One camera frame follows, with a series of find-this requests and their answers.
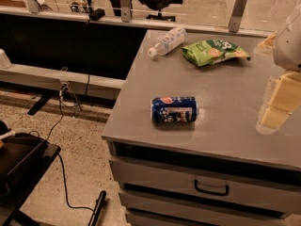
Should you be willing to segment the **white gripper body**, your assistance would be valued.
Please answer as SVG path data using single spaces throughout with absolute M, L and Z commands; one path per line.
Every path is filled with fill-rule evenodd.
M 301 5 L 293 9 L 278 30 L 273 55 L 279 67 L 301 71 Z

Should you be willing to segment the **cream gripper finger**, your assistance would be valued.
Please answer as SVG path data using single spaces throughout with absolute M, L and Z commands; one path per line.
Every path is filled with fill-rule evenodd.
M 287 71 L 279 78 L 271 77 L 263 94 L 256 130 L 274 134 L 301 105 L 301 73 Z
M 274 43 L 277 31 L 273 32 L 269 37 L 260 42 L 254 49 L 256 54 L 271 55 L 274 49 Z

